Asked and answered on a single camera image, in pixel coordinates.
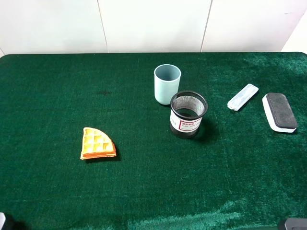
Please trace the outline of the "light blue plastic cup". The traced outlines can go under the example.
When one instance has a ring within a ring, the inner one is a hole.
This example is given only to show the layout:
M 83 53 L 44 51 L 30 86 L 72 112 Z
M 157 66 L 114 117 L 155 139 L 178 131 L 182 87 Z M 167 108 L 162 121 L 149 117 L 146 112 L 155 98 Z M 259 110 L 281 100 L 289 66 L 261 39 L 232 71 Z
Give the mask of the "light blue plastic cup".
M 158 103 L 169 105 L 178 92 L 181 70 L 171 64 L 163 64 L 154 70 L 154 96 Z

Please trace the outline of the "green velvet tablecloth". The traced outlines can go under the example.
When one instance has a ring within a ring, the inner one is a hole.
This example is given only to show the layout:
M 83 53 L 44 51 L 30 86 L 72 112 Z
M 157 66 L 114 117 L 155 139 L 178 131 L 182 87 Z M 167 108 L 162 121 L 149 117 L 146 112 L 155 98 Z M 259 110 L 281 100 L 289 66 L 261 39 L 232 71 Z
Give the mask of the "green velvet tablecloth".
M 176 137 L 154 69 L 207 99 L 198 134 Z M 258 92 L 237 112 L 227 103 Z M 262 98 L 298 123 L 273 131 Z M 116 157 L 81 160 L 83 128 Z M 307 216 L 304 53 L 6 55 L 0 59 L 0 209 L 27 230 L 235 230 Z

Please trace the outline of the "black base right corner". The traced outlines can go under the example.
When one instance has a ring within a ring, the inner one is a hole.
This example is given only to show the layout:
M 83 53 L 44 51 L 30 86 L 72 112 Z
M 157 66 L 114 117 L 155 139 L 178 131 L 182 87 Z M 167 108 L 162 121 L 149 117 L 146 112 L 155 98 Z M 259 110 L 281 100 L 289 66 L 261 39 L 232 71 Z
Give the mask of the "black base right corner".
M 278 224 L 278 230 L 307 230 L 306 218 L 287 218 Z

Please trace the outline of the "white whiteboard eraser black felt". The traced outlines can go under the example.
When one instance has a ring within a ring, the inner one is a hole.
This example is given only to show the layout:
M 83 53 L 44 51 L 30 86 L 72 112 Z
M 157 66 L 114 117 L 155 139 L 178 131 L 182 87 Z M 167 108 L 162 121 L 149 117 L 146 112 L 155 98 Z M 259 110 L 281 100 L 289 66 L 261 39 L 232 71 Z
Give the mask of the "white whiteboard eraser black felt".
M 282 93 L 269 92 L 262 103 L 270 128 L 275 132 L 294 133 L 298 123 L 292 108 Z

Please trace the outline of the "black white base left corner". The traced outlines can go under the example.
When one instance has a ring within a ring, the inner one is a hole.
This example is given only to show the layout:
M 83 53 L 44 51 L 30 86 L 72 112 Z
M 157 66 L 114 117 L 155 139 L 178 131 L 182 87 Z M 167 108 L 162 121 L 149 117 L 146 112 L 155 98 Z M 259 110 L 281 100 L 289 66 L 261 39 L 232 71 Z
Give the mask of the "black white base left corner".
M 17 230 L 17 222 L 14 218 L 3 212 L 0 213 L 0 230 Z

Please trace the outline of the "yellow waffle slice toy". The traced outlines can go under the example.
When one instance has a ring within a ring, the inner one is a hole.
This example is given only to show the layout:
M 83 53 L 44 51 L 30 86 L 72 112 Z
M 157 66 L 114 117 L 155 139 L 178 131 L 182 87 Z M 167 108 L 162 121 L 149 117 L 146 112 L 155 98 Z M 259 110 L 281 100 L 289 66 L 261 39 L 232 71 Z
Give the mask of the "yellow waffle slice toy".
M 115 144 L 107 134 L 96 128 L 83 128 L 81 160 L 116 156 Z

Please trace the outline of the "black mesh pen holder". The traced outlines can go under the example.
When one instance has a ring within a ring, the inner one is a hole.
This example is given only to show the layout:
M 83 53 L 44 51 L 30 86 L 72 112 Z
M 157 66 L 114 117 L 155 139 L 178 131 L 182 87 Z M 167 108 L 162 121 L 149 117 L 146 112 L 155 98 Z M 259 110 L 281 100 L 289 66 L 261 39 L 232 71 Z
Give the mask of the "black mesh pen holder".
M 170 129 L 179 138 L 192 138 L 208 110 L 207 100 L 195 91 L 176 93 L 170 101 Z

